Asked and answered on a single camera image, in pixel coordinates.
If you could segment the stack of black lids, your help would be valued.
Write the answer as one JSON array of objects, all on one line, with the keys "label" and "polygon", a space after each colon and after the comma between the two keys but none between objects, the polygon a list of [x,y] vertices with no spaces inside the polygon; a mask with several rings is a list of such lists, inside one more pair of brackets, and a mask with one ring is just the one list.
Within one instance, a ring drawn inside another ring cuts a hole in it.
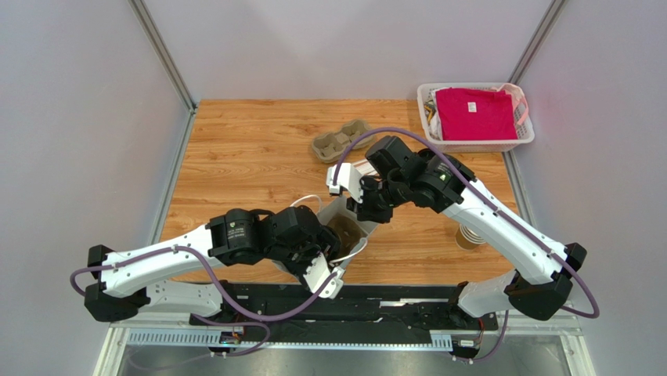
[{"label": "stack of black lids", "polygon": [[429,161],[433,157],[436,157],[436,154],[433,150],[430,150],[428,148],[422,149],[417,152],[417,155],[422,158],[425,161]]}]

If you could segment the stack of paper cups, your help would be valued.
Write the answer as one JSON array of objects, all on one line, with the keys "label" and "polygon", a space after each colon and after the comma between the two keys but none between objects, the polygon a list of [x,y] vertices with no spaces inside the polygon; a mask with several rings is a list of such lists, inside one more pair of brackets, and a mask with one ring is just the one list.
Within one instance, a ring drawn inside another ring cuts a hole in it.
[{"label": "stack of paper cups", "polygon": [[474,250],[486,243],[482,237],[463,224],[460,224],[459,229],[456,231],[455,242],[459,248],[465,251]]}]

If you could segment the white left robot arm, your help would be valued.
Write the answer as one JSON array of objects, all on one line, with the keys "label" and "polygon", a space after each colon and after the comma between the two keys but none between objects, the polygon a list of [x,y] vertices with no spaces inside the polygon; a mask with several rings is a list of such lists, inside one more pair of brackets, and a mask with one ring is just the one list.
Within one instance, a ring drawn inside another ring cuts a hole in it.
[{"label": "white left robot arm", "polygon": [[[88,264],[70,275],[71,287],[83,297],[86,309],[99,322],[126,320],[165,303],[193,315],[211,316],[227,304],[239,314],[261,322],[287,320],[317,298],[336,298],[344,285],[344,269],[330,266],[341,240],[306,206],[268,210],[231,209],[209,223],[170,240],[133,251],[113,251],[101,244],[88,251]],[[311,295],[281,314],[253,313],[234,300],[215,276],[215,267],[255,265],[268,259],[296,278]],[[192,288],[166,295],[162,287],[172,277],[204,269],[220,299],[206,298]]]}]

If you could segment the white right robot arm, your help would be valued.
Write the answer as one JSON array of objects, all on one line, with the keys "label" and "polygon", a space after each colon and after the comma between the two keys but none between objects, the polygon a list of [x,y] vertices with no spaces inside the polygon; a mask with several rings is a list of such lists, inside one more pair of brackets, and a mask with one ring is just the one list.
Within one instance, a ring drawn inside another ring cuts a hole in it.
[{"label": "white right robot arm", "polygon": [[365,158],[376,174],[365,176],[343,158],[327,173],[333,195],[348,191],[347,208],[361,222],[387,223],[395,208],[412,203],[458,222],[500,252],[513,270],[483,282],[462,282],[449,303],[471,317],[516,309],[547,321],[566,301],[587,256],[577,243],[543,235],[495,198],[454,157],[427,143],[411,150],[392,130]]}]

